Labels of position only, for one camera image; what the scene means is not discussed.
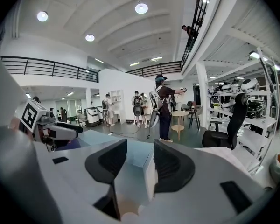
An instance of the desk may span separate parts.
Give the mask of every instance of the desk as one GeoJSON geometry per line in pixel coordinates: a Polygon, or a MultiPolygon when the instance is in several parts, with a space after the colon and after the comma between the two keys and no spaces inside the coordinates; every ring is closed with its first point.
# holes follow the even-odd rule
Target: desk
{"type": "Polygon", "coordinates": [[[174,130],[174,131],[177,131],[178,132],[178,141],[180,140],[180,133],[181,133],[181,130],[183,130],[185,127],[180,125],[180,117],[181,116],[186,116],[189,114],[189,112],[187,111],[173,111],[172,113],[172,116],[176,116],[178,117],[178,125],[172,125],[171,128],[174,130]]]}

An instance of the brown shirt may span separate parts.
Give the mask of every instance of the brown shirt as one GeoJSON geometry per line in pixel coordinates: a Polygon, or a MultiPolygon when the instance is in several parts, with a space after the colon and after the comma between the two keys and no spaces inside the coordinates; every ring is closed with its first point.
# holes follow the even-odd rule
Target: brown shirt
{"type": "Polygon", "coordinates": [[[175,90],[172,90],[169,87],[163,86],[163,87],[160,88],[158,94],[159,94],[161,100],[163,100],[163,106],[160,109],[160,113],[169,114],[170,111],[169,111],[168,103],[167,103],[166,99],[169,98],[169,95],[174,95],[175,94],[175,90]]]}

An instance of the sneakers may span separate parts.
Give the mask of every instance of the sneakers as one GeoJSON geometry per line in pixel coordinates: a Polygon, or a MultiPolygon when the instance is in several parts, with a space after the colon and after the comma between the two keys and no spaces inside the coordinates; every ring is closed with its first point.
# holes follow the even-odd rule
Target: sneakers
{"type": "Polygon", "coordinates": [[[173,142],[173,140],[171,140],[171,139],[164,140],[164,141],[166,141],[166,142],[168,142],[168,143],[172,143],[172,142],[173,142]]]}

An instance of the black chair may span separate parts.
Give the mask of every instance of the black chair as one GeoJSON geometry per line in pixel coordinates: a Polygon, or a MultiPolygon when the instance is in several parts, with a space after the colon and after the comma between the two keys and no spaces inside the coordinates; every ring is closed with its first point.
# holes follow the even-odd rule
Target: black chair
{"type": "Polygon", "coordinates": [[[202,145],[204,147],[227,147],[231,150],[235,149],[238,130],[242,126],[248,111],[245,94],[238,94],[235,102],[233,115],[227,126],[227,133],[217,130],[218,124],[221,124],[220,121],[211,121],[211,123],[216,124],[216,131],[205,131],[202,139],[202,145]]]}

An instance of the white shirt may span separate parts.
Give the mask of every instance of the white shirt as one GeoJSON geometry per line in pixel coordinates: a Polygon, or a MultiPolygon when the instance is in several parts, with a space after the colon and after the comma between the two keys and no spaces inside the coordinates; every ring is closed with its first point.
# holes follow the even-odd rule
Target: white shirt
{"type": "Polygon", "coordinates": [[[107,99],[108,111],[113,111],[113,103],[111,99],[107,99]]]}

